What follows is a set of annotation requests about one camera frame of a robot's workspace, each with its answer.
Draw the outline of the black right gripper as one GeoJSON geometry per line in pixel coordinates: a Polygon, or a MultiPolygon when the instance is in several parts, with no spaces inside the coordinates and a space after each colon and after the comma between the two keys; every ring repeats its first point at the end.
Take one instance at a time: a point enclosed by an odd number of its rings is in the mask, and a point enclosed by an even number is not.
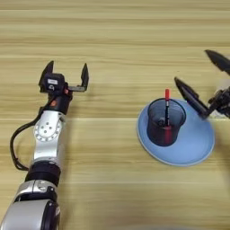
{"type": "MultiPolygon", "coordinates": [[[[230,75],[230,60],[214,50],[205,50],[210,61],[222,72],[230,75]]],[[[208,107],[199,99],[199,95],[178,77],[174,82],[180,91],[183,99],[200,115],[202,119],[208,117],[208,107]]],[[[226,89],[219,89],[215,95],[208,101],[209,108],[212,111],[225,115],[230,119],[230,86],[226,89]]]]}

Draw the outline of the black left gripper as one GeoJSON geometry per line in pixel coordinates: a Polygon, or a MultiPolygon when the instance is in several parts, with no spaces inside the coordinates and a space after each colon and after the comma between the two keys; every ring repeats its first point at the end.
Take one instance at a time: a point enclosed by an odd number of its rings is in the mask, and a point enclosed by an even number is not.
{"type": "MultiPolygon", "coordinates": [[[[39,86],[42,86],[45,74],[53,72],[54,61],[48,62],[44,70],[42,71],[39,86]]],[[[73,92],[83,93],[87,90],[89,82],[89,72],[87,64],[84,64],[81,74],[82,83],[81,86],[68,86],[62,93],[50,93],[49,104],[47,106],[48,111],[58,111],[63,114],[67,114],[69,104],[73,99],[73,92]]]]}

